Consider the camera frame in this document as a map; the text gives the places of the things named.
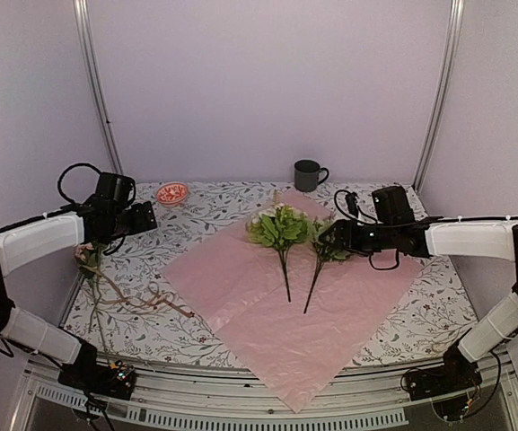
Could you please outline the lilac white flower bouquet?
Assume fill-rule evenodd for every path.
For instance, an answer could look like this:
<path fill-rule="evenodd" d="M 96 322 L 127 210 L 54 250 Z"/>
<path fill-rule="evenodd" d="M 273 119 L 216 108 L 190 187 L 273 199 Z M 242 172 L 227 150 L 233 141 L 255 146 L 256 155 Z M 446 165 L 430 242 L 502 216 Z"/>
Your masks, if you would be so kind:
<path fill-rule="evenodd" d="M 341 251 L 333 247 L 333 233 L 330 235 L 329 240 L 324 239 L 324 233 L 328 231 L 328 229 L 333 225 L 334 222 L 335 219 L 332 215 L 327 216 L 325 218 L 316 217 L 310 222 L 309 240 L 312 246 L 312 250 L 316 255 L 316 263 L 312 275 L 312 281 L 307 296 L 307 300 L 303 308 L 304 314 L 306 314 L 308 311 L 314 287 L 316 286 L 320 273 L 325 264 L 332 261 L 345 261 L 352 256 L 352 254 L 348 251 Z"/>

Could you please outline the red patterned ceramic bowl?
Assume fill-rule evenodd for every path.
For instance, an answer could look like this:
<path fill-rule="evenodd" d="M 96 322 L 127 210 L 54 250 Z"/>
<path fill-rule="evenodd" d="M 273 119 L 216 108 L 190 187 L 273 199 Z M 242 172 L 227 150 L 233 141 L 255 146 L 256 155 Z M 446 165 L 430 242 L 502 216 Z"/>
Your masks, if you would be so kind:
<path fill-rule="evenodd" d="M 163 206 L 176 206 L 182 203 L 189 195 L 189 186 L 185 183 L 173 181 L 163 184 L 155 193 L 158 203 Z"/>

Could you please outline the green white flower sprig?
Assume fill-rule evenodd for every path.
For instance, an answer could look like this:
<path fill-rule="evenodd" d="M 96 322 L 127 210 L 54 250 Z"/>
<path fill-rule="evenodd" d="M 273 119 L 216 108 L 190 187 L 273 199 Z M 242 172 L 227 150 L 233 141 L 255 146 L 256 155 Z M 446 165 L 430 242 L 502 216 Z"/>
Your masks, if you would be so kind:
<path fill-rule="evenodd" d="M 290 249 L 309 238 L 310 220 L 306 213 L 284 203 L 275 191 L 272 203 L 250 217 L 246 232 L 251 243 L 272 249 L 277 253 L 282 269 L 286 298 L 292 301 L 287 261 Z"/>

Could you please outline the dark grey metal mug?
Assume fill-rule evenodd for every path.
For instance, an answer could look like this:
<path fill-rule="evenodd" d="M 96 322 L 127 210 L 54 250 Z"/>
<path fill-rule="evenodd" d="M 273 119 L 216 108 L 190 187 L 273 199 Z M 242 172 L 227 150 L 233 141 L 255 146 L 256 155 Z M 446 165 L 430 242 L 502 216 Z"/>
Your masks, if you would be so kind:
<path fill-rule="evenodd" d="M 294 187 L 301 192 L 313 192 L 329 177 L 329 169 L 313 160 L 294 163 Z"/>

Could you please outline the purple pink wrapping paper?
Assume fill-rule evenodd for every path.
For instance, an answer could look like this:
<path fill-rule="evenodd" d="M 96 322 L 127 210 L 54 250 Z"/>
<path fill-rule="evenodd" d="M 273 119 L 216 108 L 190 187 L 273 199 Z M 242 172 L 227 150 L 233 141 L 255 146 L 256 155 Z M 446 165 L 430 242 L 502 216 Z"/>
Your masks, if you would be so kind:
<path fill-rule="evenodd" d="M 250 242 L 247 224 L 221 229 L 162 273 L 237 360 L 300 411 L 370 340 L 421 267 L 387 251 L 317 271 L 306 244 L 281 263 Z"/>

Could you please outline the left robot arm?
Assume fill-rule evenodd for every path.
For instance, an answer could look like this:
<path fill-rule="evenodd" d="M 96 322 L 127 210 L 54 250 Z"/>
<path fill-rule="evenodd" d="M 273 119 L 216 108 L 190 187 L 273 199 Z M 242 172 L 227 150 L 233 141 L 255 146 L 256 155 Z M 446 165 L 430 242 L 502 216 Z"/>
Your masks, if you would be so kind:
<path fill-rule="evenodd" d="M 19 272 L 29 298 L 57 292 L 50 266 L 59 254 L 86 244 L 118 247 L 127 237 L 152 231 L 157 223 L 150 202 L 136 199 L 136 183 L 125 175 L 98 171 L 94 192 L 78 202 L 64 191 L 58 210 L 0 228 L 0 339 L 55 365 L 59 382 L 91 393 L 129 397 L 135 383 L 132 366 L 98 361 L 96 346 L 25 310 L 18 288 L 6 281 Z"/>

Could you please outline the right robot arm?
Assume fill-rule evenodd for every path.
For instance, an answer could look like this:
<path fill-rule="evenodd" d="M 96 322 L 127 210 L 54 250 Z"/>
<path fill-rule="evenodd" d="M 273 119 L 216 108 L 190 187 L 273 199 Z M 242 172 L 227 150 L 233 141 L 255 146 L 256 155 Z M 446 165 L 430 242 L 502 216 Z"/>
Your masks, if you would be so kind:
<path fill-rule="evenodd" d="M 518 335 L 518 215 L 417 218 L 400 185 L 371 197 L 374 214 L 365 220 L 356 194 L 348 192 L 346 216 L 322 230 L 321 245 L 367 259 L 382 251 L 397 258 L 448 257 L 471 299 L 488 297 L 490 285 L 498 286 L 496 300 L 444 351 L 442 364 L 408 371 L 404 389 L 420 398 L 481 384 L 478 361 Z"/>

